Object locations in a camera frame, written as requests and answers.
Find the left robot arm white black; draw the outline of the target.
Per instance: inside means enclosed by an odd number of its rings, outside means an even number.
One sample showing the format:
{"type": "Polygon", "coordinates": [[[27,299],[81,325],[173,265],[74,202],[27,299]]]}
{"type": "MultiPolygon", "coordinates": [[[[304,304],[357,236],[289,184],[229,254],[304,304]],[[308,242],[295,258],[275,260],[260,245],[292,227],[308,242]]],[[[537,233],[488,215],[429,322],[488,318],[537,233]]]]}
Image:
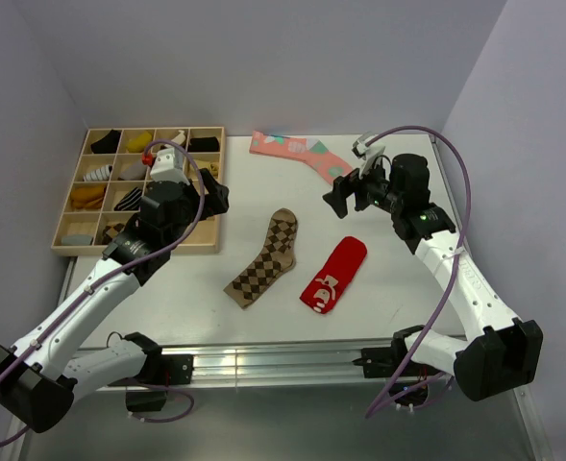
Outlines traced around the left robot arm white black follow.
{"type": "Polygon", "coordinates": [[[0,345],[0,404],[36,433],[72,404],[123,379],[149,384],[162,371],[161,347],[130,333],[111,347],[77,349],[170,258],[196,225],[229,209],[229,189],[202,169],[199,183],[151,182],[137,213],[103,251],[84,282],[29,334],[0,345]]]}

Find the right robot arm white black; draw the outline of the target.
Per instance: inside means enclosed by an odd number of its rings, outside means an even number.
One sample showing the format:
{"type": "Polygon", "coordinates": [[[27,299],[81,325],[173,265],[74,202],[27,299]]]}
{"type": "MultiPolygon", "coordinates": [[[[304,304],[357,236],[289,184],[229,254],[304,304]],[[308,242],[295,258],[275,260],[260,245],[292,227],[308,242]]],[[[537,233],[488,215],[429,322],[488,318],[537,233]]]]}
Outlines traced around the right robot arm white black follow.
{"type": "Polygon", "coordinates": [[[436,333],[431,325],[394,334],[389,354],[391,377],[414,373],[421,365],[455,378],[463,394],[480,401],[533,382],[543,332],[523,321],[496,294],[472,257],[460,245],[460,234],[447,212],[431,201],[430,171],[425,158],[394,157],[389,171],[374,160],[334,180],[324,201],[339,218],[355,209],[375,206],[388,212],[393,229],[422,262],[455,310],[464,339],[436,333]]]}

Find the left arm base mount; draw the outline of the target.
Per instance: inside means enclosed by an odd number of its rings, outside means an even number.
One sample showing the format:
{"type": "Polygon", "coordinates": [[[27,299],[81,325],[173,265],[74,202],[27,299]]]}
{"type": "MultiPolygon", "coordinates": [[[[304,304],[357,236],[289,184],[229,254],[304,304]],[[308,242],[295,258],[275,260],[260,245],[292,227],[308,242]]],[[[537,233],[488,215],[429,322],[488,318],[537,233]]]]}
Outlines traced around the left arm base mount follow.
{"type": "Polygon", "coordinates": [[[178,393],[178,390],[191,382],[193,369],[192,354],[163,354],[152,374],[119,379],[110,387],[125,388],[125,406],[133,415],[160,412],[172,399],[186,400],[190,411],[194,399],[178,393]]]}

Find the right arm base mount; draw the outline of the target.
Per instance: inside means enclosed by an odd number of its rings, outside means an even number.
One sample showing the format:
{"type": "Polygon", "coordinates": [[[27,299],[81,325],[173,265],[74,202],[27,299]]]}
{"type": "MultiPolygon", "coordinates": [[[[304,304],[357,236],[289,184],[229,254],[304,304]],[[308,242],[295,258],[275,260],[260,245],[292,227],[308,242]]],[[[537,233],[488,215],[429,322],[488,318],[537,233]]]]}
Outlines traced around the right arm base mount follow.
{"type": "MultiPolygon", "coordinates": [[[[367,379],[390,378],[398,366],[398,359],[404,357],[403,352],[396,352],[393,347],[364,348],[360,350],[360,357],[353,361],[355,366],[362,369],[363,376],[367,379]]],[[[396,395],[404,391],[408,386],[419,381],[436,376],[438,371],[429,365],[418,364],[409,361],[403,370],[401,377],[410,378],[409,382],[396,383],[392,386],[389,394],[396,395]]],[[[408,409],[421,406],[428,402],[430,390],[428,386],[423,386],[407,395],[396,399],[395,402],[408,409]]]]}

